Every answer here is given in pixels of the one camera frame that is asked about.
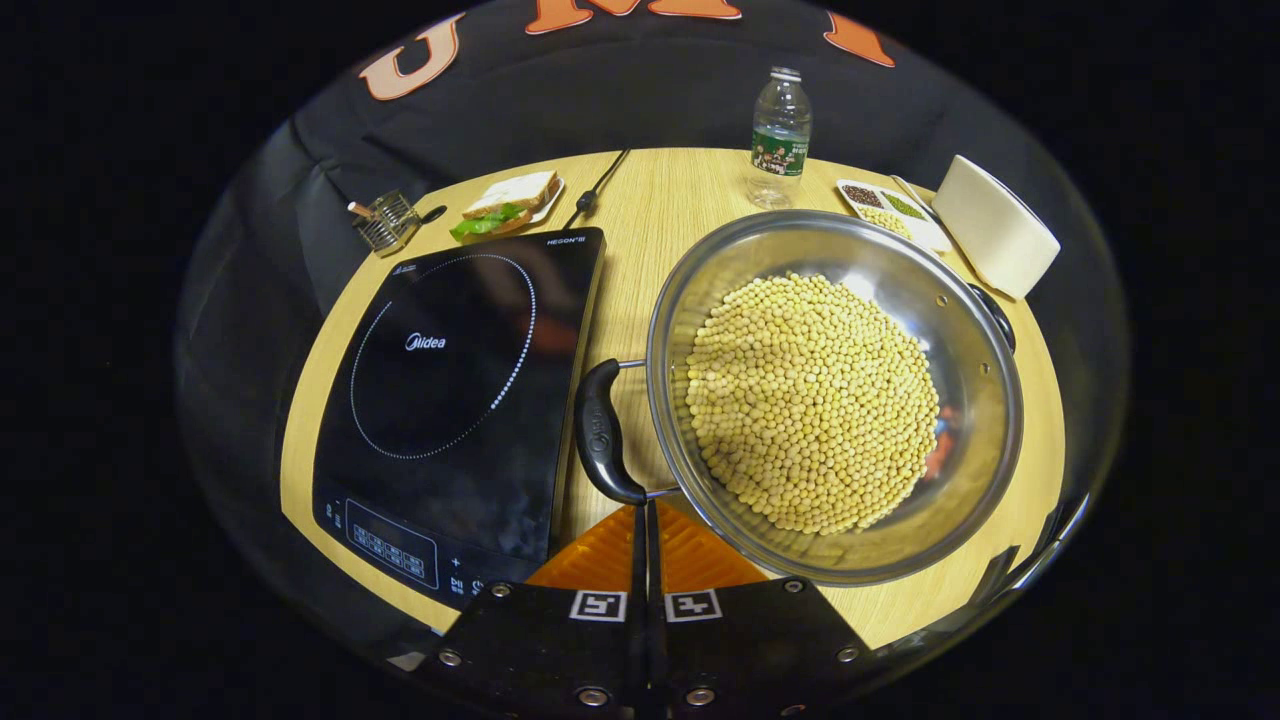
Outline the black induction cooktop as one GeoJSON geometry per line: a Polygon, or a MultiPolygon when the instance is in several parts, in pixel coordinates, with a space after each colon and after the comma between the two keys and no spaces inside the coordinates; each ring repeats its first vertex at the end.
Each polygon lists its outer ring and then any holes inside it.
{"type": "Polygon", "coordinates": [[[319,525],[412,598],[461,610],[552,555],[605,236],[522,234],[402,261],[335,370],[319,525]]]}

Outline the white square container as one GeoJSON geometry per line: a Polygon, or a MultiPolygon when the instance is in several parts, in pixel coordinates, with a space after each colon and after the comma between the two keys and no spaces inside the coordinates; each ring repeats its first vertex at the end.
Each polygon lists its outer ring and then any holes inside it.
{"type": "Polygon", "coordinates": [[[1060,252],[1053,232],[998,178],[955,155],[931,200],[975,275],[1020,301],[1060,252]]]}

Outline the pile of soybeans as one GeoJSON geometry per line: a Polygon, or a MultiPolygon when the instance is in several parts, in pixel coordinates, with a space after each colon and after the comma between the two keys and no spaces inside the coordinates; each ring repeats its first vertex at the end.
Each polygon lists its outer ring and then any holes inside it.
{"type": "Polygon", "coordinates": [[[749,281],[709,310],[686,364],[701,459],[772,527],[863,532],[928,471],[941,402],[925,350],[845,284],[749,281]]]}

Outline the steel pot with black handles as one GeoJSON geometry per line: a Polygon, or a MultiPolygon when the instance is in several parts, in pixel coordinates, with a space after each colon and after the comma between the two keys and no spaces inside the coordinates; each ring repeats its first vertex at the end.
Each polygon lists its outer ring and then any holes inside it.
{"type": "Polygon", "coordinates": [[[782,210],[712,231],[675,265],[644,355],[653,425],[680,492],[753,562],[822,585],[893,582],[956,551],[1010,484],[1023,437],[1012,327],[996,301],[900,234],[832,211],[782,210]],[[731,291],[771,277],[823,275],[873,302],[922,342],[940,395],[940,438],[920,486],[865,530],[774,527],[717,480],[687,406],[695,337],[731,291]]]}

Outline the clear plastic water bottle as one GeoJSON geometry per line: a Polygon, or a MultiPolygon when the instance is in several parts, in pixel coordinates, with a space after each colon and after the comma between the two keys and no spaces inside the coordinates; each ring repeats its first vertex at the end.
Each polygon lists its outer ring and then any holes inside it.
{"type": "Polygon", "coordinates": [[[765,210],[792,206],[813,133],[812,101],[800,73],[772,67],[751,117],[749,201],[765,210]]]}

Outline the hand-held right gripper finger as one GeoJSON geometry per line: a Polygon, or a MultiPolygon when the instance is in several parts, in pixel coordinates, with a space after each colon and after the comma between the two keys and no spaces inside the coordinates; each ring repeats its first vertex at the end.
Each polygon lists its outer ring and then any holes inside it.
{"type": "Polygon", "coordinates": [[[526,582],[484,585],[416,667],[463,717],[630,717],[645,683],[646,514],[621,506],[526,582]]]}
{"type": "Polygon", "coordinates": [[[805,577],[664,587],[660,510],[648,502],[652,717],[810,717],[864,692],[883,660],[805,577]]]}

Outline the white divided seasoning tray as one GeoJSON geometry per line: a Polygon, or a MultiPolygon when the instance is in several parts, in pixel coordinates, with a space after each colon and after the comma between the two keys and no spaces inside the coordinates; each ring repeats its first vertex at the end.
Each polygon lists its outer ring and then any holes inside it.
{"type": "Polygon", "coordinates": [[[913,199],[851,179],[838,179],[835,187],[858,219],[899,234],[934,254],[954,251],[954,243],[941,224],[928,217],[923,206],[913,199]]]}

